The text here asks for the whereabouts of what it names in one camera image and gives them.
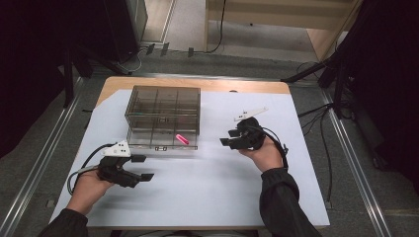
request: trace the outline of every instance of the motion capture controller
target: motion capture controller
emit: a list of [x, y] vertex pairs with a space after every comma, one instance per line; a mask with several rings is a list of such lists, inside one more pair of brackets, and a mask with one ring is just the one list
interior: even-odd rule
[[98, 176], [101, 180], [105, 180], [121, 187], [134, 188], [139, 182], [150, 181], [154, 174], [137, 175], [124, 170], [123, 165], [127, 161], [144, 162], [144, 155], [132, 155], [126, 141], [119, 142], [114, 146], [106, 149], [103, 153], [104, 158], [98, 166]]
[[229, 146], [230, 149], [258, 150], [262, 147], [265, 141], [265, 137], [268, 135], [274, 141], [275, 146], [280, 151], [280, 154], [283, 157], [284, 168], [287, 169], [289, 167], [287, 161], [287, 147], [285, 145], [283, 147], [279, 140], [274, 139], [274, 137], [268, 134], [259, 124], [259, 122], [253, 117], [266, 110], [267, 108], [263, 108], [260, 110], [243, 112], [241, 116], [234, 119], [240, 120], [236, 129], [228, 131], [228, 134], [231, 138], [220, 138], [219, 140], [223, 146]]

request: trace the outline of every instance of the black cable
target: black cable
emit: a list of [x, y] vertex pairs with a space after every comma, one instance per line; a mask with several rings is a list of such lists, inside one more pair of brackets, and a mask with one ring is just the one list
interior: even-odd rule
[[[300, 65], [299, 65], [299, 67], [295, 70], [295, 73], [296, 73], [296, 74], [298, 74], [298, 73], [299, 73], [299, 69], [302, 67], [302, 65], [307, 64], [307, 63], [314, 63], [314, 65], [317, 65], [317, 64], [318, 64], [318, 62], [314, 62], [314, 61], [307, 61], [307, 62], [304, 62], [304, 63], [302, 63], [302, 64], [300, 64]], [[314, 74], [314, 76], [315, 76], [317, 79], [319, 79], [319, 77], [317, 76], [317, 74], [315, 74], [315, 72], [313, 72], [312, 74]]]
[[315, 109], [309, 110], [309, 111], [307, 111], [307, 112], [301, 113], [301, 114], [299, 114], [299, 115], [297, 115], [297, 116], [298, 116], [299, 118], [302, 118], [302, 117], [304, 117], [304, 116], [306, 116], [306, 115], [309, 115], [309, 114], [311, 114], [311, 113], [313, 113], [313, 112], [316, 112], [316, 111], [318, 111], [318, 110], [320, 110], [320, 109], [322, 109], [322, 108], [325, 108], [325, 107], [332, 107], [332, 106], [333, 106], [333, 103], [329, 103], [329, 104], [323, 105], [323, 106], [321, 106], [321, 107], [318, 107], [318, 108], [315, 108]]
[[327, 191], [326, 201], [330, 202], [330, 197], [332, 196], [332, 185], [333, 185], [332, 161], [330, 159], [329, 149], [327, 148], [326, 139], [324, 138], [324, 130], [323, 130], [323, 120], [324, 120], [324, 117], [327, 114], [327, 111], [328, 110], [326, 110], [324, 112], [324, 114], [323, 114], [323, 116], [321, 117], [321, 120], [320, 120], [320, 134], [321, 134], [321, 139], [323, 141], [324, 150], [326, 151], [327, 163], [328, 163], [328, 166], [329, 166], [329, 189]]
[[74, 172], [67, 179], [67, 190], [68, 190], [68, 193], [71, 194], [71, 195], [73, 195], [73, 191], [71, 189], [71, 179], [73, 179], [73, 177], [77, 174], [78, 174], [78, 172]]
[[113, 146], [113, 145], [115, 145], [115, 144], [105, 144], [105, 145], [101, 145], [101, 146], [99, 146], [98, 148], [96, 148], [96, 150], [94, 150], [94, 151], [92, 152], [92, 154], [90, 154], [90, 155], [89, 155], [89, 157], [87, 157], [86, 161], [83, 163], [83, 165], [81, 166], [81, 168], [80, 168], [80, 169], [85, 168], [85, 167], [86, 167], [86, 165], [87, 165], [87, 163], [89, 163], [89, 161], [92, 159], [92, 157], [93, 157], [94, 155], [96, 155], [96, 153], [98, 153], [98, 151], [102, 150], [102, 149], [103, 149], [103, 148], [105, 148], [105, 147], [111, 147], [111, 146]]
[[214, 48], [211, 51], [206, 51], [205, 53], [213, 53], [215, 52], [219, 46], [221, 45], [222, 42], [222, 23], [224, 22], [224, 13], [225, 13], [225, 2], [226, 0], [224, 0], [224, 4], [222, 5], [222, 15], [221, 15], [221, 25], [219, 26], [219, 42], [218, 45], [216, 46], [216, 48]]
[[301, 127], [301, 129], [305, 128], [307, 125], [309, 125], [311, 123], [311, 126], [308, 128], [308, 130], [303, 134], [303, 136], [308, 135], [308, 133], [311, 131], [311, 129], [313, 128], [314, 124], [322, 117], [322, 114], [326, 111], [328, 111], [329, 108], [321, 111], [320, 113], [318, 113], [317, 115], [315, 115], [315, 117], [308, 123], [306, 123], [304, 126]]
[[[85, 167], [86, 167], [86, 165], [87, 165], [87, 163], [89, 163], [89, 161], [92, 159], [92, 157], [93, 157], [96, 153], [98, 153], [98, 151], [102, 150], [102, 149], [103, 149], [103, 148], [105, 148], [105, 147], [111, 147], [111, 146], [113, 146], [113, 145], [115, 145], [115, 144], [105, 144], [105, 145], [101, 145], [101, 146], [99, 146], [98, 148], [96, 148], [96, 150], [94, 150], [94, 151], [92, 152], [92, 154], [90, 154], [90, 155], [89, 155], [89, 157], [87, 157], [86, 161], [83, 163], [83, 165], [81, 166], [81, 168], [80, 168], [80, 169], [85, 168]], [[73, 173], [73, 174], [71, 174], [71, 176], [68, 178], [68, 180], [67, 180], [67, 188], [69, 188], [69, 186], [70, 186], [70, 185], [69, 185], [69, 183], [70, 183], [71, 179], [73, 178], [73, 176], [74, 176], [74, 173]], [[74, 182], [74, 187], [76, 187], [79, 177], [80, 177], [80, 174], [77, 176], [77, 179], [76, 179], [76, 181]]]
[[[284, 147], [283, 147], [283, 145], [281, 144], [281, 140], [277, 137], [277, 135], [273, 131], [271, 131], [270, 129], [268, 129], [266, 127], [260, 128], [260, 127], [251, 126], [251, 125], [246, 125], [244, 127], [253, 128], [253, 129], [259, 130], [262, 133], [264, 133], [265, 135], [267, 135], [269, 138], [271, 138], [271, 140], [274, 141], [274, 144], [277, 147], [277, 149], [280, 151], [281, 156], [283, 157], [283, 165], [284, 165], [284, 168], [287, 169], [289, 167], [288, 161], [287, 161], [287, 154], [288, 154], [288, 151], [289, 150], [287, 149], [287, 147], [286, 147], [285, 144], [284, 144]], [[267, 129], [270, 132], [272, 132], [277, 138], [275, 138], [274, 136], [272, 136], [271, 134], [269, 134], [267, 131], [265, 131], [265, 129]]]

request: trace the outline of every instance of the transparent plastic box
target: transparent plastic box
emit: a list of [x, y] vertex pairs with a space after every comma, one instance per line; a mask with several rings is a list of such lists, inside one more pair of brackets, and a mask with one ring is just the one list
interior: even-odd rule
[[197, 150], [200, 111], [200, 88], [134, 86], [126, 108], [129, 147]]

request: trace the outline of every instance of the white cable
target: white cable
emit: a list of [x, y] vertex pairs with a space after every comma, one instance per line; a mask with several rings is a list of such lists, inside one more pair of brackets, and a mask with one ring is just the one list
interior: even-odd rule
[[96, 169], [98, 169], [98, 166], [88, 166], [88, 167], [85, 167], [83, 169], [78, 170], [77, 173], [82, 174], [82, 173], [92, 171], [92, 170], [96, 170]]
[[122, 68], [123, 70], [127, 71], [127, 72], [134, 72], [134, 71], [138, 71], [138, 70], [139, 70], [139, 68], [141, 68], [141, 66], [142, 66], [141, 59], [139, 59], [139, 54], [140, 54], [140, 53], [142, 53], [143, 51], [145, 51], [145, 49], [140, 50], [140, 51], [136, 54], [136, 58], [138, 59], [139, 65], [138, 65], [138, 67], [136, 67], [135, 69], [127, 69], [126, 67], [124, 67], [124, 66], [120, 65], [119, 63], [118, 63], [118, 66], [119, 66], [120, 68]]

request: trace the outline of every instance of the wooden table edge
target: wooden table edge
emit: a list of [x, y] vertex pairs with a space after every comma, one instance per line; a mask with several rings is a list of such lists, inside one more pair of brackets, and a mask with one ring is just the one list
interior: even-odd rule
[[170, 77], [109, 77], [99, 96], [96, 107], [108, 99], [118, 90], [130, 90], [134, 85], [162, 86], [162, 87], [195, 87], [202, 91], [245, 92], [245, 93], [274, 93], [289, 94], [290, 88], [284, 82], [272, 81], [243, 81], [232, 79], [170, 78]]

